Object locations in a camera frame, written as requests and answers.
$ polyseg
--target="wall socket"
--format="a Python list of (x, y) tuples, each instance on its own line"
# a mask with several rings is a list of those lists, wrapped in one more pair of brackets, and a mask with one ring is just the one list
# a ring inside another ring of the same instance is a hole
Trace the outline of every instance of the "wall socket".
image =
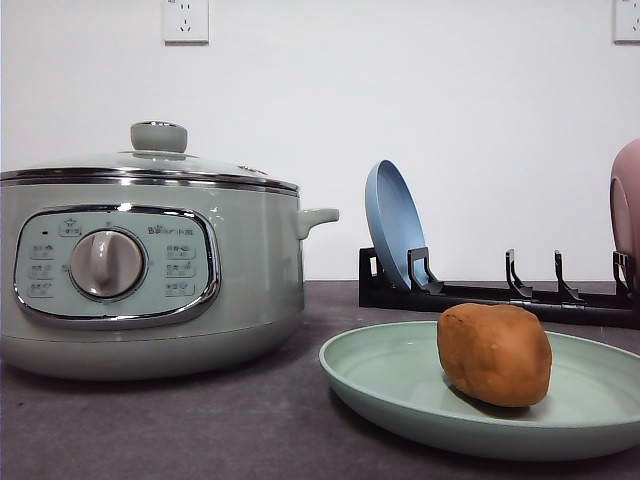
[(640, 0), (614, 0), (613, 41), (640, 43)]
[(163, 0), (166, 44), (209, 43), (209, 0)]

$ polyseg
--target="dish rack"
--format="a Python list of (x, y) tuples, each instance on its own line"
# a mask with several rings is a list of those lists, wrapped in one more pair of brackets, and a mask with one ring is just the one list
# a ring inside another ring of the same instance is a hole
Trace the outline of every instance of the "dish rack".
[[(422, 261), (428, 283), (415, 275), (416, 262)], [(509, 304), (524, 307), (541, 321), (576, 325), (601, 325), (640, 329), (640, 296), (635, 291), (635, 262), (630, 255), (613, 252), (616, 290), (608, 293), (582, 293), (563, 279), (562, 254), (555, 251), (555, 291), (536, 289), (520, 280), (515, 270), (515, 252), (505, 254), (507, 287), (460, 285), (438, 280), (429, 267), (429, 248), (407, 252), (411, 290), (396, 288), (386, 278), (374, 248), (360, 249), (359, 304), (422, 312), (442, 312), (460, 303)]]

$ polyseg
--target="green plate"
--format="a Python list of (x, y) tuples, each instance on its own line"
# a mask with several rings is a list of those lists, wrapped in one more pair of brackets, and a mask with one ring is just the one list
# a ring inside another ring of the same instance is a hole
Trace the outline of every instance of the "green plate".
[(640, 443), (640, 356), (547, 333), (547, 396), (525, 408), (494, 407), (458, 393), (438, 360), (436, 322), (352, 330), (326, 342), (320, 362), (356, 412), (434, 447), (510, 460), (597, 457)]

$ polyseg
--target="brown potato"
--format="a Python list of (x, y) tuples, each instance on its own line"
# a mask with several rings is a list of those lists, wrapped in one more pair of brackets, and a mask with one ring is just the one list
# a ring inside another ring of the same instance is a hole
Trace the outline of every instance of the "brown potato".
[(456, 305), (438, 320), (440, 364), (454, 386), (503, 407), (547, 394), (551, 345), (538, 317), (513, 305)]

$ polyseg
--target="dial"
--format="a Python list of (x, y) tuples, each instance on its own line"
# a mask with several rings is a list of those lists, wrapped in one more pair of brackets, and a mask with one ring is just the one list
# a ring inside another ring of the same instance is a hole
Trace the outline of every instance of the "dial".
[(92, 297), (118, 297), (135, 286), (144, 263), (140, 247), (129, 235), (99, 230), (73, 249), (71, 276), (78, 288)]

